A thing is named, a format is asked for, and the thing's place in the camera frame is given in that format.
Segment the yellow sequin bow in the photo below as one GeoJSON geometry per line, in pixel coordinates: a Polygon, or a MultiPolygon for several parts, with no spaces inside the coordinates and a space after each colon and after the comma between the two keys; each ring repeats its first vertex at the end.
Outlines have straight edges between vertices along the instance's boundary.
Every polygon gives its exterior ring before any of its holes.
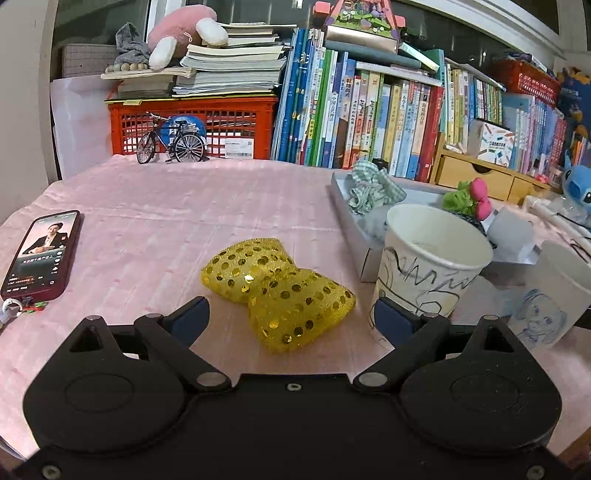
{"type": "Polygon", "coordinates": [[[247,306],[253,333],[274,353],[314,342],[356,306],[351,290],[297,267],[276,238],[253,238],[222,249],[200,277],[212,292],[247,306]]]}

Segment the pink puffy bow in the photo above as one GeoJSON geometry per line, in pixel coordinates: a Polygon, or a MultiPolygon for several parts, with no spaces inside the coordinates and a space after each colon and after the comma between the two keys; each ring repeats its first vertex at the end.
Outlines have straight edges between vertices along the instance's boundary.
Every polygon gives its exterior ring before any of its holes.
{"type": "Polygon", "coordinates": [[[470,183],[469,193],[473,200],[474,217],[478,221],[486,220],[493,211],[486,182],[482,178],[474,179],[470,183]]]}

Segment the green white checkered cloth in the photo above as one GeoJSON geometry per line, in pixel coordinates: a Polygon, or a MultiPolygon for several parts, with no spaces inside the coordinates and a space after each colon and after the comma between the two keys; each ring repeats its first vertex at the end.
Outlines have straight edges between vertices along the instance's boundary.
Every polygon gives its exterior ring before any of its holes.
{"type": "Polygon", "coordinates": [[[407,198],[406,191],[374,162],[360,160],[351,170],[353,186],[349,191],[349,209],[365,216],[374,209],[393,206],[407,198]]]}

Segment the doodled paper cup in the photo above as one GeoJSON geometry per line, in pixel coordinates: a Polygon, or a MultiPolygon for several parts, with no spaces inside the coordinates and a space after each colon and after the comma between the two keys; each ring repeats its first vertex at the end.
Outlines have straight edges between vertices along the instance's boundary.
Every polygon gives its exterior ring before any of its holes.
{"type": "Polygon", "coordinates": [[[493,259],[486,235],[443,209],[397,204],[386,224],[373,302],[385,297],[417,316],[449,316],[493,259]]]}

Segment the pink tablecloth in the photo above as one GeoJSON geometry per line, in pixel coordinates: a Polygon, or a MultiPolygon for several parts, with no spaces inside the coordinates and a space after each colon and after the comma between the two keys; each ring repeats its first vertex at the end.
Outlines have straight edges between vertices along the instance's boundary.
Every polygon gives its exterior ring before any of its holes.
{"type": "Polygon", "coordinates": [[[328,170],[280,162],[211,161],[140,165],[116,156],[48,187],[1,227],[8,268],[29,225],[71,209],[83,224],[69,283],[41,312],[25,314],[1,335],[1,434],[23,456],[36,442],[22,400],[42,366],[86,316],[111,325],[167,314],[206,295],[209,325],[192,349],[237,379],[243,373],[355,375],[389,352],[369,327],[374,288],[360,280],[332,207],[328,170]],[[200,273],[223,248],[276,238],[300,267],[346,286],[356,308],[301,350],[273,354],[249,326],[242,304],[209,294],[200,273]]]}

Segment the grey shallow tray box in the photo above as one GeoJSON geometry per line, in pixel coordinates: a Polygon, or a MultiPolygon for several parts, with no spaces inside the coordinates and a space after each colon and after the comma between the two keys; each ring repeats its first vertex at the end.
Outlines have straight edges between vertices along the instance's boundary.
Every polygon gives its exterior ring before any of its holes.
{"type": "MultiPolygon", "coordinates": [[[[407,193],[404,203],[442,208],[444,195],[451,192],[451,189],[446,187],[406,179],[397,179],[396,182],[407,193]]],[[[375,282],[378,278],[385,244],[386,228],[378,227],[376,221],[367,221],[365,216],[353,213],[349,208],[349,199],[352,198],[351,190],[354,186],[352,174],[344,170],[332,172],[329,190],[335,211],[338,213],[339,224],[351,250],[353,265],[363,282],[375,282]]],[[[493,285],[502,288],[518,285],[527,269],[536,264],[539,254],[540,247],[537,245],[533,245],[532,251],[527,256],[518,258],[503,256],[495,249],[492,263],[483,270],[481,275],[493,285]]]]}

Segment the smartphone red case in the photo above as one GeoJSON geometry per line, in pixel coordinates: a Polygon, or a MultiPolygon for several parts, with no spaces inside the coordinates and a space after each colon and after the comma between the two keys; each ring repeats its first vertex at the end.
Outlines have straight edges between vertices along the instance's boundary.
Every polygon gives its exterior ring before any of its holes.
{"type": "Polygon", "coordinates": [[[1,298],[25,305],[59,297],[69,280],[82,220],[78,210],[35,219],[6,273],[1,298]]]}

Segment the paper cup with blue drawing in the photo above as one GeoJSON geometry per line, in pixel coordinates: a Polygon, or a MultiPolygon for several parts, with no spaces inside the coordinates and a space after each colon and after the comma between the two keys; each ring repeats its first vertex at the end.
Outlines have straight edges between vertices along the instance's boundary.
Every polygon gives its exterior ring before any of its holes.
{"type": "Polygon", "coordinates": [[[590,306],[590,265],[546,241],[512,305],[509,328],[531,351],[555,345],[590,306]]]}

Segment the wooden drawer organizer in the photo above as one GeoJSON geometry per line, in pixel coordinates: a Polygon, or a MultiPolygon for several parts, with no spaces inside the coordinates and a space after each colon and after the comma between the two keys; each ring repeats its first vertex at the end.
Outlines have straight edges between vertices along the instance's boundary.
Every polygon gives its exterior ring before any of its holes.
{"type": "Polygon", "coordinates": [[[476,159],[449,149],[439,134],[430,183],[455,188],[460,181],[484,180],[493,199],[522,206],[527,196],[548,198],[554,190],[548,184],[506,167],[476,159]]]}

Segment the white pipe rack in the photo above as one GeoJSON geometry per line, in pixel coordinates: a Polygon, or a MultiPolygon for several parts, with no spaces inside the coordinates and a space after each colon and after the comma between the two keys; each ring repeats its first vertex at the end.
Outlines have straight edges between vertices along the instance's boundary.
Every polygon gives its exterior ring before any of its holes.
{"type": "Polygon", "coordinates": [[[560,216],[549,208],[551,201],[528,195],[524,200],[524,208],[536,215],[546,226],[559,232],[561,237],[570,243],[577,241],[581,245],[590,246],[590,233],[585,228],[575,225],[572,221],[560,216]]]}

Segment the miniature bicycle model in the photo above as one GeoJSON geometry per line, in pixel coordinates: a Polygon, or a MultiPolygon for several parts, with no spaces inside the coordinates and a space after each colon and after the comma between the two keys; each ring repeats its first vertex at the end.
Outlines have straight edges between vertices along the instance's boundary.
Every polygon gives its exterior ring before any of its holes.
{"type": "Polygon", "coordinates": [[[175,115],[164,117],[148,112],[151,129],[137,142],[136,160],[150,163],[159,147],[164,148],[167,162],[191,163],[208,158],[205,124],[198,117],[175,115]]]}

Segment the white patterned box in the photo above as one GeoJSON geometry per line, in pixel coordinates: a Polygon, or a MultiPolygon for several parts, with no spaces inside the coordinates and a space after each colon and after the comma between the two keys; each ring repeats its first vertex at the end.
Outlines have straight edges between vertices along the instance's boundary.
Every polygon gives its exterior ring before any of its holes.
{"type": "Polygon", "coordinates": [[[515,134],[495,124],[473,120],[469,128],[469,156],[508,168],[513,155],[515,134]]]}

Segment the red plastic crate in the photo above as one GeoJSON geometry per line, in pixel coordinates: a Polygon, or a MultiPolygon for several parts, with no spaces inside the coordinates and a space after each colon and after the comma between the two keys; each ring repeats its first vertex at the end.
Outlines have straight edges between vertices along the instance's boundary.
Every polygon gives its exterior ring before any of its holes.
{"type": "Polygon", "coordinates": [[[225,141],[238,138],[242,148],[247,140],[252,143],[252,158],[267,159],[278,101],[273,94],[109,101],[112,152],[133,154],[140,138],[152,129],[155,115],[193,116],[204,123],[211,157],[223,158],[225,141]]]}

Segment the blue Stitch plush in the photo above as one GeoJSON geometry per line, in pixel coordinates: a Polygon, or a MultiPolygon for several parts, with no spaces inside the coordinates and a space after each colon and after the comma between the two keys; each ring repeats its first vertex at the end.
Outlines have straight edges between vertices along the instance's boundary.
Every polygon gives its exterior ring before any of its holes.
{"type": "Polygon", "coordinates": [[[586,215],[590,214],[591,170],[588,166],[575,164],[570,151],[565,153],[565,168],[562,176],[562,190],[568,200],[586,215]]]}

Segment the row of left books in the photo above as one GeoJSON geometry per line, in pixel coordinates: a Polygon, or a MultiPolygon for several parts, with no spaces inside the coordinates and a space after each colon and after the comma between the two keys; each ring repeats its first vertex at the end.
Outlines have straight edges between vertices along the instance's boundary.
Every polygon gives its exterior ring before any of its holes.
{"type": "Polygon", "coordinates": [[[351,169],[375,161],[388,174],[426,181],[438,138],[444,86],[390,54],[294,30],[270,158],[351,169]]]}

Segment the row of books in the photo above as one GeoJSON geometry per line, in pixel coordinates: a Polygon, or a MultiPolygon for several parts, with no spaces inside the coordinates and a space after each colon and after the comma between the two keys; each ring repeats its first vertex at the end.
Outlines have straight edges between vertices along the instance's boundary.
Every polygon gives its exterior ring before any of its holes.
{"type": "MultiPolygon", "coordinates": [[[[526,55],[509,54],[504,58],[539,66],[526,55]]],[[[558,73],[539,68],[558,82],[558,73]]],[[[444,86],[440,130],[446,146],[467,154],[469,128],[473,120],[483,120],[510,130],[515,145],[509,169],[550,182],[558,169],[565,168],[569,150],[567,121],[558,108],[533,95],[510,93],[506,87],[468,64],[445,60],[441,70],[444,86]]],[[[590,165],[590,143],[575,164],[590,165]]]]}
{"type": "Polygon", "coordinates": [[[426,181],[438,138],[444,86],[390,54],[294,30],[270,158],[351,169],[375,161],[388,174],[426,181]]]}

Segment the row of right books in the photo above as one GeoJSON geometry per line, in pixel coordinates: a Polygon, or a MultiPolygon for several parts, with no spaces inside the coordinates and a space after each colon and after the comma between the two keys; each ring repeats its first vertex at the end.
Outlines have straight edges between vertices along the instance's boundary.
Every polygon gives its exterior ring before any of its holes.
{"type": "MultiPolygon", "coordinates": [[[[509,54],[504,58],[539,66],[526,55],[509,54]]],[[[558,82],[558,73],[539,68],[558,82]]],[[[445,60],[441,70],[444,86],[440,130],[446,146],[467,154],[469,128],[473,120],[483,120],[510,130],[515,145],[509,169],[550,182],[558,169],[565,168],[569,150],[567,121],[558,108],[533,95],[510,93],[506,87],[468,64],[445,60]]],[[[590,165],[590,143],[575,164],[590,165]]]]}

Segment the red plastic basket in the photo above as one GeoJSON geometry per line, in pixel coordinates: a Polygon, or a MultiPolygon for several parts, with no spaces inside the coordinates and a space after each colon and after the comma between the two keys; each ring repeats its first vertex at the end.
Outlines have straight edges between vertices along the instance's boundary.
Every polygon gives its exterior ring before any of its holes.
{"type": "Polygon", "coordinates": [[[526,61],[512,58],[495,60],[489,72],[510,93],[533,95],[552,107],[557,105],[560,83],[526,61]]]}

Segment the stack of books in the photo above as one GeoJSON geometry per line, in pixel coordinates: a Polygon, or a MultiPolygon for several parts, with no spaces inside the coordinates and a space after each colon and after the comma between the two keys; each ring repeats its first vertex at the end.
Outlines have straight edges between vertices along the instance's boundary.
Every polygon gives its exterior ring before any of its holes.
{"type": "Polygon", "coordinates": [[[145,64],[109,65],[100,75],[114,81],[118,100],[266,94],[280,86],[294,25],[231,23],[219,47],[190,44],[178,60],[159,71],[145,64]]]}

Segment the blue cardboard box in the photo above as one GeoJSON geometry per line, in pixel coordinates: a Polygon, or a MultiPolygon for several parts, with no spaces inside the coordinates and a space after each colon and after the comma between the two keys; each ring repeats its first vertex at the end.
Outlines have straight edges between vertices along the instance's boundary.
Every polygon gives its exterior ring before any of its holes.
{"type": "Polygon", "coordinates": [[[590,75],[568,67],[557,76],[561,86],[558,108],[567,121],[566,141],[570,160],[575,162],[590,143],[590,75]]]}

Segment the grey plush toy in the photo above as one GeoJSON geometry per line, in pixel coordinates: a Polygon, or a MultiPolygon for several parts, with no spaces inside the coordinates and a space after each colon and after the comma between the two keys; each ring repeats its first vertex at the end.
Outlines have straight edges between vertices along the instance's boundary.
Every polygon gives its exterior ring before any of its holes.
{"type": "Polygon", "coordinates": [[[137,28],[130,22],[125,23],[115,33],[115,46],[118,52],[115,65],[147,64],[150,52],[142,40],[137,28]]]}

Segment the pink plush toy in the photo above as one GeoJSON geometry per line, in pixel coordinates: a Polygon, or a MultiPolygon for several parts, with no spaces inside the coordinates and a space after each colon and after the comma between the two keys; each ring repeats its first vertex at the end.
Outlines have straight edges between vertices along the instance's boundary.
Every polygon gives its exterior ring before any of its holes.
{"type": "Polygon", "coordinates": [[[222,47],[228,33],[217,22],[217,14],[205,5],[188,5],[165,15],[149,32],[148,66],[152,71],[168,67],[174,58],[183,57],[190,45],[222,47]]]}

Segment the triangular pink toy house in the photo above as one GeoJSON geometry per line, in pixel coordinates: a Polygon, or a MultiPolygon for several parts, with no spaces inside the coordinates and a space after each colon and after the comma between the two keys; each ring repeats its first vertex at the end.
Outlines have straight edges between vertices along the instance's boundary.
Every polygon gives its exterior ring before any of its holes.
{"type": "Polygon", "coordinates": [[[397,53],[406,20],[387,0],[315,1],[312,15],[322,22],[325,46],[358,46],[397,53]]]}

